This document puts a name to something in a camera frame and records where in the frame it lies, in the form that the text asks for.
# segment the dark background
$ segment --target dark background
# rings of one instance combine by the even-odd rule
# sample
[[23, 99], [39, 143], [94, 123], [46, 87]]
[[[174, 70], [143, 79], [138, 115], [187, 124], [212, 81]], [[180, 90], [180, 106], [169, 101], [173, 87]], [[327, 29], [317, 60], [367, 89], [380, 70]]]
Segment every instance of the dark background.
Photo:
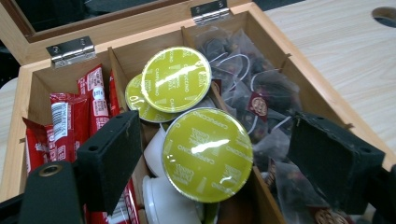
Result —
[[[16, 0], [36, 31], [152, 1], [154, 0]], [[265, 11], [303, 0], [253, 1]], [[12, 78], [18, 76], [19, 67], [20, 65], [0, 40], [0, 88]]]

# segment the wooden tea box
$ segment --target wooden tea box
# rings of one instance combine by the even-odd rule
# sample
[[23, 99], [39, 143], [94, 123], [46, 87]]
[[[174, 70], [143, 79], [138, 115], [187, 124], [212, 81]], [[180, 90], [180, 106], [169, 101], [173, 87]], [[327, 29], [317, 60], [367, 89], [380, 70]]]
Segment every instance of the wooden tea box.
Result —
[[[192, 17], [191, 13], [195, 15], [204, 8], [203, 4], [208, 3], [226, 8]], [[289, 42], [262, 10], [248, 0], [159, 1], [37, 33], [26, 32], [30, 28], [29, 24], [19, 21], [18, 18], [21, 20], [21, 17], [15, 16], [17, 12], [18, 9], [11, 7], [9, 3], [0, 6], [0, 38], [21, 64], [0, 188], [0, 202], [22, 193], [25, 186], [25, 125], [21, 117], [42, 124], [50, 123], [50, 101], [43, 99], [48, 99], [51, 92], [78, 92], [76, 81], [99, 63], [103, 65], [105, 82], [109, 79], [110, 70], [113, 70], [119, 105], [126, 111], [128, 107], [124, 100], [125, 87], [129, 80], [141, 73], [146, 62], [162, 49], [173, 46], [194, 48], [194, 37], [211, 26], [218, 26], [230, 32], [243, 29], [266, 59], [300, 87], [304, 111], [330, 119], [386, 150], [385, 144], [320, 72]], [[51, 59], [49, 51], [54, 51], [54, 46], [72, 40], [81, 44], [81, 39], [88, 43], [85, 45], [86, 51], [75, 53], [79, 58], [76, 61], [83, 58], [82, 62], [64, 66], [63, 63], [74, 59], [68, 60], [65, 55], [54, 61]], [[225, 108], [213, 85], [209, 96], [218, 108]], [[143, 146], [148, 144], [157, 130], [158, 126], [143, 124]], [[141, 158], [134, 170], [133, 181], [137, 203], [142, 206], [139, 215], [143, 223], [147, 222], [142, 197], [142, 180], [145, 175], [149, 175], [149, 169]], [[276, 200], [255, 166], [240, 193], [225, 203], [230, 205], [227, 208], [231, 209], [229, 220], [246, 220], [250, 217], [252, 223], [285, 223]]]

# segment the box lid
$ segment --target box lid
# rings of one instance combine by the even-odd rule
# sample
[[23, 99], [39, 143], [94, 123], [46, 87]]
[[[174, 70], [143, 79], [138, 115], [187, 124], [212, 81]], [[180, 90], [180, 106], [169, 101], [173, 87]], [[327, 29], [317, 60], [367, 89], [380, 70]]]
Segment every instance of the box lid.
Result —
[[[94, 45], [99, 45], [127, 35], [162, 27], [166, 24], [192, 20], [192, 7], [218, 1], [154, 0], [154, 2], [137, 7], [121, 9], [41, 31], [35, 31], [34, 25], [27, 20], [16, 2], [22, 5], [23, 1], [1, 1], [0, 30], [2, 32], [0, 33], [0, 39], [19, 64], [26, 65], [49, 59], [48, 47], [83, 36], [89, 36]], [[249, 2], [251, 1], [226, 1], [228, 7]]]

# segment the wooden table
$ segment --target wooden table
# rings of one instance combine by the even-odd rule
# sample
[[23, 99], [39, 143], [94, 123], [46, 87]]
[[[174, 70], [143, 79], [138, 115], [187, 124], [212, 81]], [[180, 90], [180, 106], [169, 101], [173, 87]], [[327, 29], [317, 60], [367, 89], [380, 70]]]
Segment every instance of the wooden table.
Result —
[[[392, 0], [306, 0], [266, 11], [396, 154], [396, 28], [376, 22]], [[0, 173], [16, 79], [0, 90]]]

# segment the metal hinge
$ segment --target metal hinge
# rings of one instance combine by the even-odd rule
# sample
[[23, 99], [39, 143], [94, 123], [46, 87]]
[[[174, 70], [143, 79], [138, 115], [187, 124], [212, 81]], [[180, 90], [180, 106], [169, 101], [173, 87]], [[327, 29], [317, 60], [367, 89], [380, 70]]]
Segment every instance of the metal hinge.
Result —
[[47, 48], [55, 68], [80, 63], [96, 57], [95, 46], [88, 36]]
[[209, 21], [224, 19], [230, 15], [227, 0], [217, 0], [191, 8], [192, 19], [196, 24], [205, 24]]

